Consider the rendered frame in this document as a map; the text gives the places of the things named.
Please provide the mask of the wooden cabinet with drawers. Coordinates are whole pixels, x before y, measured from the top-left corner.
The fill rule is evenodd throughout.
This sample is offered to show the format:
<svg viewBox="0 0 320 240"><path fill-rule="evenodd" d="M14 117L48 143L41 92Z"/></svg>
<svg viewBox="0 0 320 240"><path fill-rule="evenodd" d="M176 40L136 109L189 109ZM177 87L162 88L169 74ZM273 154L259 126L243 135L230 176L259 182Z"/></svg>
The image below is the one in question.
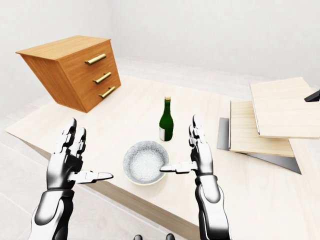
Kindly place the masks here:
<svg viewBox="0 0 320 240"><path fill-rule="evenodd" d="M61 66L60 59L104 41L110 39L76 35L20 50L18 54L58 104L85 113L80 96Z"/></svg>

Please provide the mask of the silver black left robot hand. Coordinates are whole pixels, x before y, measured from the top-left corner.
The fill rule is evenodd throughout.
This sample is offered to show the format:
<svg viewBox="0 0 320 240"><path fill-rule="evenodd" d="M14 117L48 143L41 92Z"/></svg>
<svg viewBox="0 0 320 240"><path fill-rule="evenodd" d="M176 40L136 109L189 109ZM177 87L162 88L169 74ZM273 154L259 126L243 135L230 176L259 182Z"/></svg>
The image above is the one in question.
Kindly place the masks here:
<svg viewBox="0 0 320 240"><path fill-rule="evenodd" d="M77 121L71 118L59 135L54 153L47 167L47 189L72 189L77 184L90 184L112 179L108 172L83 170L82 154L86 149L87 131L84 127L77 130Z"/></svg>

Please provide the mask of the green wine bottle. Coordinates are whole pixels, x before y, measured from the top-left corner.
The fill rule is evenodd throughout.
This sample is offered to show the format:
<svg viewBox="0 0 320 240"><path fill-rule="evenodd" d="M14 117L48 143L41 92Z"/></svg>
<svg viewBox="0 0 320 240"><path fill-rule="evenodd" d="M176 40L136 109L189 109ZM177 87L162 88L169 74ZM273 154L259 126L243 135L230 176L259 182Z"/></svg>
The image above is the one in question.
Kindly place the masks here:
<svg viewBox="0 0 320 240"><path fill-rule="evenodd" d="M164 97L164 111L159 121L159 137L168 142L173 137L174 122L171 116L171 97Z"/></svg>

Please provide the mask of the black angular object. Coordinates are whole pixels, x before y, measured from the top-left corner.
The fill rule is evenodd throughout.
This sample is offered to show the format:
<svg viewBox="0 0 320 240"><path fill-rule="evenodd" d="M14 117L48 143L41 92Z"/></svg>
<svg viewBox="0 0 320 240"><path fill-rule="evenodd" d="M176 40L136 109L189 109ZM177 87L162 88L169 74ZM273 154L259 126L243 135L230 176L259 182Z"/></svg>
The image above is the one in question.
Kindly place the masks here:
<svg viewBox="0 0 320 240"><path fill-rule="evenodd" d="M319 102L320 101L320 90L312 93L311 95L304 98L305 102Z"/></svg>

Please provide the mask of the wooden cabinet drawer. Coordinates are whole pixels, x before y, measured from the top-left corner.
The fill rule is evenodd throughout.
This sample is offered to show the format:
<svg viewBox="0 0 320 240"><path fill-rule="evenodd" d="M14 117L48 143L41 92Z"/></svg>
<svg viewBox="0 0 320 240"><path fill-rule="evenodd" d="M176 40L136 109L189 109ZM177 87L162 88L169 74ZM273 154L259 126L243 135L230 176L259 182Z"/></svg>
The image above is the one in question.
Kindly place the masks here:
<svg viewBox="0 0 320 240"><path fill-rule="evenodd" d="M73 81L98 79L103 74L118 75L109 40L90 46L60 59L66 75Z"/></svg>
<svg viewBox="0 0 320 240"><path fill-rule="evenodd" d="M111 72L111 76L102 81L99 84L93 82L103 76L104 73ZM79 94L80 100L84 106L84 111L87 113L102 100L106 98L101 98L99 94L103 94L108 91L109 87L115 86L116 89L121 86L119 74L117 72L107 71L94 73L93 76L85 76L81 80L75 83L76 91Z"/></svg>
<svg viewBox="0 0 320 240"><path fill-rule="evenodd" d="M110 55L92 65L80 59L70 65L67 73L76 92L82 97L92 93L104 94L108 88L121 85L115 59Z"/></svg>

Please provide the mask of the patterned glass bowl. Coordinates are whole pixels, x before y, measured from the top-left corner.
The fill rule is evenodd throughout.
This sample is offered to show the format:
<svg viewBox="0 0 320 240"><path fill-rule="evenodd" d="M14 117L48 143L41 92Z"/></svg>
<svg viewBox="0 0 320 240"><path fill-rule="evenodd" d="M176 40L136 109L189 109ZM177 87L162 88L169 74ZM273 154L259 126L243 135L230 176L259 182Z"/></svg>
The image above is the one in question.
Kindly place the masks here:
<svg viewBox="0 0 320 240"><path fill-rule="evenodd" d="M166 149L155 141L140 141L131 146L123 159L127 178L136 185L153 185L165 177L160 168L169 163Z"/></svg>

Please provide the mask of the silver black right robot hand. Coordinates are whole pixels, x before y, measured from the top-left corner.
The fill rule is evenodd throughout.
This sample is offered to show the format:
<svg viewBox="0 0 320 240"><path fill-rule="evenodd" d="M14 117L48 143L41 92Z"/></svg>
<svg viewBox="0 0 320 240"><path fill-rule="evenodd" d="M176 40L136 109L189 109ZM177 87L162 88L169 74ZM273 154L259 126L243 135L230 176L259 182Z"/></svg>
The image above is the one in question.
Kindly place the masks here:
<svg viewBox="0 0 320 240"><path fill-rule="evenodd" d="M212 175L214 173L212 152L210 145L205 138L204 127L196 114L192 117L192 124L188 128L188 132L188 142L191 147L191 161L166 164L160 168L160 172L187 174L191 171L195 171L197 176Z"/></svg>

